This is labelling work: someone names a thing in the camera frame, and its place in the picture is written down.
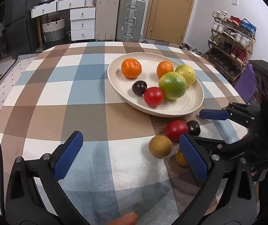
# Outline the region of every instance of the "tangerine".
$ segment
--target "tangerine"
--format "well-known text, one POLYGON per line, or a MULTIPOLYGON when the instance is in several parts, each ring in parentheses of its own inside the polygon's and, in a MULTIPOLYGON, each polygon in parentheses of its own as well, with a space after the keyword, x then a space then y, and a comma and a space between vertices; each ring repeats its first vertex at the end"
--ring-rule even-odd
POLYGON ((141 74, 142 68, 139 61, 128 58, 121 64, 121 72, 126 78, 134 79, 141 74))
POLYGON ((173 72, 174 67, 173 65, 168 61, 163 61, 158 64, 157 66, 157 76, 158 78, 161 78, 163 75, 169 72, 173 72))

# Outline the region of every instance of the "human finger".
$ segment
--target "human finger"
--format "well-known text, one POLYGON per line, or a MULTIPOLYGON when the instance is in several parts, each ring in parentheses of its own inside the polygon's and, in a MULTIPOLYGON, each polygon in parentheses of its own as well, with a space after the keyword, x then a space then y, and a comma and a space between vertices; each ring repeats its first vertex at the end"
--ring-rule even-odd
POLYGON ((107 225, 135 225, 137 223, 138 216, 135 212, 130 212, 122 217, 109 222, 107 225))

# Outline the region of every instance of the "red tomato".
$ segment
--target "red tomato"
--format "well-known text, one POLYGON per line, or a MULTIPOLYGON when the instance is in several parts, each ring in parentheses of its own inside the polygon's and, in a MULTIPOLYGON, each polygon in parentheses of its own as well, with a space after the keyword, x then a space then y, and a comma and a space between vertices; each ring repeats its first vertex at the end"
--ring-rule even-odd
POLYGON ((166 136, 172 141, 179 141, 180 135, 188 132, 188 126, 181 120, 174 120, 170 122, 166 129, 166 136))
POLYGON ((150 87, 146 89, 143 99, 150 107, 157 107, 162 104, 164 100, 163 90, 158 87, 150 87))

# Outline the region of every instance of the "plaid tablecloth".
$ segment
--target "plaid tablecloth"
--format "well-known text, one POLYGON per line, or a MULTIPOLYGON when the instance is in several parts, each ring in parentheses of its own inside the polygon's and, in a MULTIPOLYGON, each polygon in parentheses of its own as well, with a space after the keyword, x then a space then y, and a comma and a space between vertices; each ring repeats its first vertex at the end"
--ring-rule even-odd
MULTIPOLYGON (((148 150, 154 136, 172 121, 128 105, 107 79, 108 65, 120 55, 149 52, 192 66, 204 89, 200 109, 182 119, 197 120, 201 135, 232 143, 246 129, 232 121, 205 121, 202 108, 243 102, 205 59, 178 48, 142 43, 88 42, 55 46, 38 55, 13 87, 0 112, 5 186, 17 156, 38 159, 52 153, 74 131, 83 147, 61 187, 91 224, 106 224, 135 211, 138 224, 171 224, 191 202, 201 183, 175 162, 178 144, 165 158, 148 150)), ((48 210, 53 211, 39 180, 48 210)))

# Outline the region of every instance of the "wooden door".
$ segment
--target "wooden door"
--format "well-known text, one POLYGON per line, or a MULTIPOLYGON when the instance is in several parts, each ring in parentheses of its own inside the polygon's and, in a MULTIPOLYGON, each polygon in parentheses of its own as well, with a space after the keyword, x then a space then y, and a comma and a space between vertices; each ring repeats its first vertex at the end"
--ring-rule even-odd
POLYGON ((153 0, 146 38, 180 44, 192 0, 153 0))

